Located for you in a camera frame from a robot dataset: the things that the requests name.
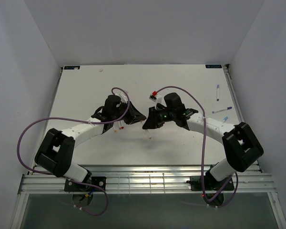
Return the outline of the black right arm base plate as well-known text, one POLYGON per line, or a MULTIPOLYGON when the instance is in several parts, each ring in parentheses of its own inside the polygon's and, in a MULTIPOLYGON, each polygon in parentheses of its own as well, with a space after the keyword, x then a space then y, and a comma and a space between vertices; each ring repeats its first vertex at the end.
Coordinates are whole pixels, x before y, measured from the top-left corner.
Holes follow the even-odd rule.
MULTIPOLYGON (((223 191, 233 191, 235 187, 231 179, 225 178, 222 181, 216 181, 215 179, 204 176, 205 190, 217 191, 225 184, 226 181, 228 181, 228 183, 223 188, 223 191)), ((202 191, 202 180, 200 176, 190 176, 186 183, 190 185, 190 189, 192 191, 202 191)))

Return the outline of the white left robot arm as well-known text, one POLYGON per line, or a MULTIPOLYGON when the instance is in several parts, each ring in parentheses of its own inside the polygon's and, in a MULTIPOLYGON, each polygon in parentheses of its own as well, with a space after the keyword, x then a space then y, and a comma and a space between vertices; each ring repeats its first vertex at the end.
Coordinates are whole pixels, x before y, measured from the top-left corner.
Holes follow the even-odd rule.
POLYGON ((132 125, 146 119, 131 102, 125 102, 118 95, 109 95, 103 106, 87 120, 64 130, 50 129, 35 156, 35 163, 56 177, 66 177, 75 180, 80 190, 91 187, 89 171, 72 161, 75 147, 87 140, 106 133, 113 127, 116 119, 121 118, 127 125, 132 125))

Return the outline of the thin purple pen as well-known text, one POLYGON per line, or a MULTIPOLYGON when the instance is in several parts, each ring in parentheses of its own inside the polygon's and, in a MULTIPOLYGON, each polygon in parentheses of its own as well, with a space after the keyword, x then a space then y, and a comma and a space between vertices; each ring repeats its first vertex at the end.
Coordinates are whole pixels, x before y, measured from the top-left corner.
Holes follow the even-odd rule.
POLYGON ((229 107, 226 107, 224 109, 212 111, 212 113, 216 114, 216 113, 220 113, 220 112, 223 112, 223 111, 231 110, 232 108, 233 108, 232 106, 229 106, 229 107))

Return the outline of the purple capped white marker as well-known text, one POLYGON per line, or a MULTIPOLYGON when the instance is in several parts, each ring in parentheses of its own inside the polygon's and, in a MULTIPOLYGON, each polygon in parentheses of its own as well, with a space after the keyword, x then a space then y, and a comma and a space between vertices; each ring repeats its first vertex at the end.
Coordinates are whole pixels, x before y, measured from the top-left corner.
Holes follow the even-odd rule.
POLYGON ((220 85, 218 84, 216 86, 216 101, 218 102, 220 100, 220 85))

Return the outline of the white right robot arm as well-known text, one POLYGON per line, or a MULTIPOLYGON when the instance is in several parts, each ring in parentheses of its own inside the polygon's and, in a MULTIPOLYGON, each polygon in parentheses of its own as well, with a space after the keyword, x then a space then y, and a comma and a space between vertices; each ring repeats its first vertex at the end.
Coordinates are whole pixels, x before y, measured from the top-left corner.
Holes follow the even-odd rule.
POLYGON ((225 159, 205 175, 206 185, 210 189, 218 189, 223 180, 233 173, 246 171, 264 154, 256 135, 245 122, 233 125, 205 118, 197 110, 186 108, 177 93, 160 97, 157 92, 153 92, 150 99, 155 102, 155 106, 149 108, 143 129, 158 129, 166 122, 175 122, 178 127, 206 134, 223 145, 225 159))

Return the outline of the yellow capped white marker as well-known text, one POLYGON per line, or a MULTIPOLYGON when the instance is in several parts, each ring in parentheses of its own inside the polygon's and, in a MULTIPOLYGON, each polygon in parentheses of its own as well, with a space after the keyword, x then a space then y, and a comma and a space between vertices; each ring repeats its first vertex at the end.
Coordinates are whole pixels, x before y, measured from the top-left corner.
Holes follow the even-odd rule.
POLYGON ((113 128, 113 131, 116 133, 116 132, 117 132, 117 126, 116 126, 116 123, 113 123, 112 128, 113 128))

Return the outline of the red white marker body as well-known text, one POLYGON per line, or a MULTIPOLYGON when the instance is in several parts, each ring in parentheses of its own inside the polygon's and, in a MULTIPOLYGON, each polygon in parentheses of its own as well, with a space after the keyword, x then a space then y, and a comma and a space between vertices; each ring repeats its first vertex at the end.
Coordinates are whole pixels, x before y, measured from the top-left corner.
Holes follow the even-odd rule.
POLYGON ((123 122, 123 120, 120 121, 120 124, 121 124, 121 128, 120 129, 121 130, 124 129, 124 122, 123 122))

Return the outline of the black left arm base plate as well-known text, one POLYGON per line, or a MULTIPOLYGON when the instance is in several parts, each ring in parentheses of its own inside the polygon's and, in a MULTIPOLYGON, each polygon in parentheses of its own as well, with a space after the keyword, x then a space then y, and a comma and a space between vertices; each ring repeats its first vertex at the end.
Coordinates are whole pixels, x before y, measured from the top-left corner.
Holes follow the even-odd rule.
POLYGON ((101 189, 106 189, 107 177, 89 176, 83 183, 80 184, 78 181, 66 180, 64 184, 65 192, 101 192, 101 189))

